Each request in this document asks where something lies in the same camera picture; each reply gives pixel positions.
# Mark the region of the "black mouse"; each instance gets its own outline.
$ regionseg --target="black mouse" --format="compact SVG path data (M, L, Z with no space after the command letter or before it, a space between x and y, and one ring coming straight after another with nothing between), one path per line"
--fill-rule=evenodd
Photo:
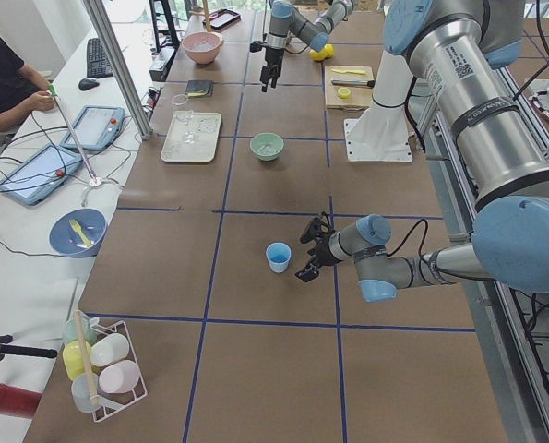
M79 81L78 87L81 90L90 90L91 88L95 88L98 85L100 85L100 82L95 78L82 78Z

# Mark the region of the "keyboard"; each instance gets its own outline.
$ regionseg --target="keyboard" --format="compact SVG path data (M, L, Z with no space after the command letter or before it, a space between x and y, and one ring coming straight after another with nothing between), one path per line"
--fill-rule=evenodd
M95 37L88 40L87 57L88 74L86 77L104 78L110 77L113 74L110 62L106 58L106 53L104 52L104 48L101 47L99 38Z

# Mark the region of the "wine glass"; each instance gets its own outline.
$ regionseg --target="wine glass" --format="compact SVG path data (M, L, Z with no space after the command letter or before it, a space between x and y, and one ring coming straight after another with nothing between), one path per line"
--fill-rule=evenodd
M174 95L172 97L172 107L175 118L185 125L182 141L184 143L196 143L198 135L195 131L190 130L190 121L194 117L194 111L190 107L188 97L185 94Z

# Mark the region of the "wooden handle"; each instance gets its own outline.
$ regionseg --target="wooden handle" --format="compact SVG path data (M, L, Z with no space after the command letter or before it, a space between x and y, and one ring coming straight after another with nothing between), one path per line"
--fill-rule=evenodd
M207 25L207 32L212 32L212 27L210 26L209 0L202 0L202 7L204 8L204 21Z
M99 403L100 399L98 397L98 390L96 389L96 380L94 379L93 371L91 370L91 361L90 356L88 355L88 347L86 346L83 326L81 325L81 311L79 311L79 309L76 309L73 312L73 322L75 323L75 329L78 333L79 352L81 353L81 361L83 362L83 368L86 371L86 379L88 380L90 403L95 406Z

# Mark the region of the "cutting board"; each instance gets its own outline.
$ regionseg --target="cutting board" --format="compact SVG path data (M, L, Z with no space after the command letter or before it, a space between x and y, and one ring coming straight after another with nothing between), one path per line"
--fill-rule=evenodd
M361 69L365 74L353 74L333 72L332 69ZM350 97L341 99L338 97L338 89L341 86L331 84L332 79L337 80L374 80L373 68L370 66L325 66L325 92L326 92L326 108L331 109L366 109L370 107L370 102L373 98L373 90L371 88L354 88L350 89Z

